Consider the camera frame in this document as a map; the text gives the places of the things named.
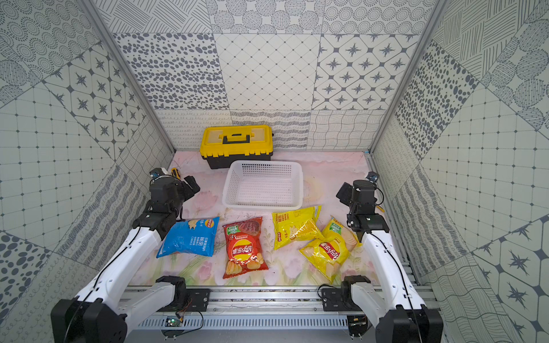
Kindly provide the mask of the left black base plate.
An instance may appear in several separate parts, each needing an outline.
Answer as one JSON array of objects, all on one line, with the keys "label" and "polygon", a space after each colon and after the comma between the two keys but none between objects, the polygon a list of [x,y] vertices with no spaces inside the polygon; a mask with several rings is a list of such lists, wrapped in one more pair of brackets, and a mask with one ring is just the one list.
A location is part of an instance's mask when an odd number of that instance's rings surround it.
[{"label": "left black base plate", "polygon": [[210,302],[211,289],[186,290],[183,296],[176,296],[173,312],[205,312]]}]

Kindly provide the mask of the blue chips bag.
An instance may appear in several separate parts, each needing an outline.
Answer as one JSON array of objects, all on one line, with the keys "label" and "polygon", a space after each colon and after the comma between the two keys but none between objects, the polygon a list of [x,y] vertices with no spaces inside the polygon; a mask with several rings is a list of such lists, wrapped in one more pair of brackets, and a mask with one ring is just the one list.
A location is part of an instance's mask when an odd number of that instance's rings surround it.
[{"label": "blue chips bag", "polygon": [[176,253],[212,257],[219,221],[219,217],[213,217],[177,222],[164,238],[157,258]]}]

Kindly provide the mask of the red chips bag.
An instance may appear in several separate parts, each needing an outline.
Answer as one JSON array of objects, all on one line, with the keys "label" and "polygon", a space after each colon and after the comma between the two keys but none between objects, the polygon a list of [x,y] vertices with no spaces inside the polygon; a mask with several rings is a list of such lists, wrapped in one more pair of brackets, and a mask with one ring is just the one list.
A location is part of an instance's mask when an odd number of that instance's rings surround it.
[{"label": "red chips bag", "polygon": [[269,270],[260,241],[261,228],[261,217],[223,226],[228,258],[224,279]]}]

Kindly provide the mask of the aluminium mounting rail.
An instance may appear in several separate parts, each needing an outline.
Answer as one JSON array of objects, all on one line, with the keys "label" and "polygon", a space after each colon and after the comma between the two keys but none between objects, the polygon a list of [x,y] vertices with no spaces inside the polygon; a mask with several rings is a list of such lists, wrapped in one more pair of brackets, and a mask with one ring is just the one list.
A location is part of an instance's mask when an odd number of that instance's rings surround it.
[{"label": "aluminium mounting rail", "polygon": [[359,310],[324,312],[317,287],[189,287],[211,289],[205,312],[181,319],[164,305],[142,306],[130,330],[346,330],[364,323]]}]

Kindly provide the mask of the yellow black utility knife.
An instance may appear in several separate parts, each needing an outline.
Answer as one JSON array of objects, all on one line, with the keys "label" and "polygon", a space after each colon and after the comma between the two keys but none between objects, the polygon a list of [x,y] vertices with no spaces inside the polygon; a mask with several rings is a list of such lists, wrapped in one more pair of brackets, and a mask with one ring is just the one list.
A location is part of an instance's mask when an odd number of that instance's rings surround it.
[{"label": "yellow black utility knife", "polygon": [[172,176],[175,177],[176,179],[181,180],[180,172],[179,172],[179,170],[178,170],[177,168],[172,168],[171,174],[172,174]]}]

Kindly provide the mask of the white plastic basket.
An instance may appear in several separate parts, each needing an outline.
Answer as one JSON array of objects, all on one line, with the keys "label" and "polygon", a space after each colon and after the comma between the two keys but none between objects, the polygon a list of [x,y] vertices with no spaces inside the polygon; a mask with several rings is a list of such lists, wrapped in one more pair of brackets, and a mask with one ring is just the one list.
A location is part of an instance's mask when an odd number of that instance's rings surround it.
[{"label": "white plastic basket", "polygon": [[236,210],[286,212],[303,205],[302,166],[294,161],[234,161],[228,171],[222,203]]}]

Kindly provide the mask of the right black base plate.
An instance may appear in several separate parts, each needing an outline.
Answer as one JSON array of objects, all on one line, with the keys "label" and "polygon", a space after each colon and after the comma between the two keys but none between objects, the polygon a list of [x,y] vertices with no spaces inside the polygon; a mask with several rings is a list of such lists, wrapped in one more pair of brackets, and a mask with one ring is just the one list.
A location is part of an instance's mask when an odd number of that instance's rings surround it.
[{"label": "right black base plate", "polygon": [[323,287],[318,291],[319,297],[323,304],[324,312],[346,312],[350,311],[343,302],[341,289],[333,287]]}]

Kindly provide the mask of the yellow Lay's chips bag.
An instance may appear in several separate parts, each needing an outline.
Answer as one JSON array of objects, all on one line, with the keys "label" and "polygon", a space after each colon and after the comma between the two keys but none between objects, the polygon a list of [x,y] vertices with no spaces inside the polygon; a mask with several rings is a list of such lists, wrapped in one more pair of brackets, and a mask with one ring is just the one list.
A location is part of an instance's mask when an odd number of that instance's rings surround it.
[{"label": "yellow Lay's chips bag", "polygon": [[332,283],[351,252],[361,244],[357,234],[334,217],[322,235],[301,248],[300,253]]}]

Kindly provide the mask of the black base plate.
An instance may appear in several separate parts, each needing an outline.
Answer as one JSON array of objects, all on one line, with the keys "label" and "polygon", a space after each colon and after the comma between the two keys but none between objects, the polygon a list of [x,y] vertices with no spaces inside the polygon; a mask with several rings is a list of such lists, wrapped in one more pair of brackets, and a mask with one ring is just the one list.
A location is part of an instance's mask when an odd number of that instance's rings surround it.
[{"label": "black base plate", "polygon": [[350,311],[343,302],[341,289],[333,287],[323,287],[318,291],[319,297],[323,304],[324,312],[346,312]]},{"label": "black base plate", "polygon": [[205,312],[210,302],[211,289],[186,290],[183,296],[176,296],[173,312]]}]

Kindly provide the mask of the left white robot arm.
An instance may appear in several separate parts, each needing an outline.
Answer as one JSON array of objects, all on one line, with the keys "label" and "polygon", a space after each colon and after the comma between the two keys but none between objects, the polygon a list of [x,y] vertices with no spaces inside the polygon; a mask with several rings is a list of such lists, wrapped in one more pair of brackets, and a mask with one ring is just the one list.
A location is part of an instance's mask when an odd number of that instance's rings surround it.
[{"label": "left white robot arm", "polygon": [[192,176],[180,180],[165,168],[150,176],[151,198],[114,257],[75,297],[58,301],[51,311],[55,342],[123,342],[158,310],[183,310],[190,303],[186,281],[175,276],[160,277],[140,296],[120,302],[144,260],[176,224],[183,204],[200,191]]}]

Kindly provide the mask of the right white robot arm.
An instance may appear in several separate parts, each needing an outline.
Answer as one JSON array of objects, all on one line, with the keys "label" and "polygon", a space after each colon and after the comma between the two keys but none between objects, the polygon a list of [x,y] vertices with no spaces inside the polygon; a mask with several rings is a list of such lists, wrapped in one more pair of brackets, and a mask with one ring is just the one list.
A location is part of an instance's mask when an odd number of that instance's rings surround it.
[{"label": "right white robot arm", "polygon": [[344,278],[343,303],[360,308],[375,332],[376,342],[441,342],[443,319],[426,305],[397,258],[385,218],[375,210],[379,176],[369,172],[361,180],[341,186],[336,197],[349,209],[347,226],[357,234],[372,260],[381,290],[367,277]]}]

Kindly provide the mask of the yellow black toolbox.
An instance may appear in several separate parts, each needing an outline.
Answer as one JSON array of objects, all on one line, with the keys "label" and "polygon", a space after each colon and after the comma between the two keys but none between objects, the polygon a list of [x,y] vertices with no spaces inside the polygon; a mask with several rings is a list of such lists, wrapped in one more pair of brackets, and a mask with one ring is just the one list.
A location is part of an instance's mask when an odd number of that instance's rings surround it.
[{"label": "yellow black toolbox", "polygon": [[267,125],[209,127],[200,146],[211,169],[230,168],[240,160],[270,161],[273,151],[273,132]]}]

